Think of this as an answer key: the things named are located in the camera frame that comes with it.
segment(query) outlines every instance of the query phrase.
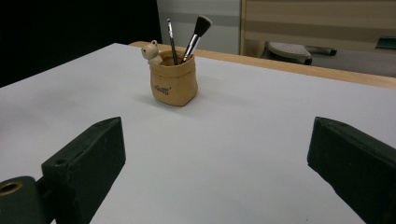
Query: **wall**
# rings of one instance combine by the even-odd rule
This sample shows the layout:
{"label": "wall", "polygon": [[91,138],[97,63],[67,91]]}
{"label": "wall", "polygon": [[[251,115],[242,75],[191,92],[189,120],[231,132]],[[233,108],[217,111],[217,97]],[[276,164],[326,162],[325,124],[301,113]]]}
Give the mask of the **wall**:
{"label": "wall", "polygon": [[175,44],[187,47],[196,19],[205,15],[212,27],[201,38],[198,49],[239,53],[240,0],[157,0],[164,44],[170,44],[167,19],[171,19]]}

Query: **thin brush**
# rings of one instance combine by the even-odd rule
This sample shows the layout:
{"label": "thin brush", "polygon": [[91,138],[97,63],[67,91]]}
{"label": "thin brush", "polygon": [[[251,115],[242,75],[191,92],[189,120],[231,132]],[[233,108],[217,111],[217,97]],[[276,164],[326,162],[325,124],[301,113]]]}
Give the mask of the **thin brush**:
{"label": "thin brush", "polygon": [[181,63],[187,61],[190,55],[194,52],[195,48],[198,45],[198,41],[203,36],[209,27],[212,25],[212,21],[206,16],[199,16],[197,22],[195,24],[194,34],[190,40],[190,44],[186,48],[186,52],[184,53],[183,59]]}
{"label": "thin brush", "polygon": [[177,65],[177,54],[176,54],[175,41],[174,41],[173,32],[172,32],[172,23],[171,23],[170,19],[168,19],[167,21],[168,21],[169,38],[171,40],[172,55],[174,58],[174,65]]}

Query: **wooden table edge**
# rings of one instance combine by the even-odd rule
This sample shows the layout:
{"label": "wooden table edge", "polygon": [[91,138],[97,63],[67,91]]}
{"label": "wooden table edge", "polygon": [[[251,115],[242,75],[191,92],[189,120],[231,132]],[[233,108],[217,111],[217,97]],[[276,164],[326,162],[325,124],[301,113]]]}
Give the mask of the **wooden table edge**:
{"label": "wooden table edge", "polygon": [[[136,41],[130,46],[142,48],[149,42]],[[170,50],[171,47],[168,45],[158,45],[159,50]],[[182,47],[176,47],[177,50],[185,50]],[[241,55],[234,55],[228,53],[221,53],[209,50],[197,49],[194,52],[195,56],[204,57],[208,59],[220,60],[230,63],[241,63],[246,65],[252,65],[262,68],[275,69],[279,71],[292,72],[301,75],[311,77],[323,77],[334,80],[341,80],[346,82],[359,83],[363,85],[382,87],[396,90],[396,78],[395,77],[381,77],[370,74],[342,71],[330,68],[315,67],[312,65],[296,64],[296,63],[283,63],[273,60],[266,60],[260,58],[252,58]]]}

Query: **bolt hole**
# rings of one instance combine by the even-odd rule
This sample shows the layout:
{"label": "bolt hole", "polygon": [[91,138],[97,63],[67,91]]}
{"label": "bolt hole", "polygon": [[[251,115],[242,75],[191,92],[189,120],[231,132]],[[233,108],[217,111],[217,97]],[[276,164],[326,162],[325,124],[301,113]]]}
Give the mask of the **bolt hole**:
{"label": "bolt hole", "polygon": [[55,162],[55,165],[63,165],[67,162],[67,159],[59,159]]}
{"label": "bolt hole", "polygon": [[20,189],[22,187],[22,182],[9,182],[0,186],[0,196],[8,195]]}

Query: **white tabletop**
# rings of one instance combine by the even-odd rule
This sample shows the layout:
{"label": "white tabletop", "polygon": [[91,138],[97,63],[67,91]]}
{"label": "white tabletop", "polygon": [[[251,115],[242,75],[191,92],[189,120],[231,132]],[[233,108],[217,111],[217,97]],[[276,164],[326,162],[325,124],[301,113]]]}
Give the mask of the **white tabletop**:
{"label": "white tabletop", "polygon": [[157,102],[114,44],[0,89],[0,181],[120,116],[127,161],[92,223],[363,223],[307,166],[314,118],[396,147],[396,91],[196,58],[197,96]]}

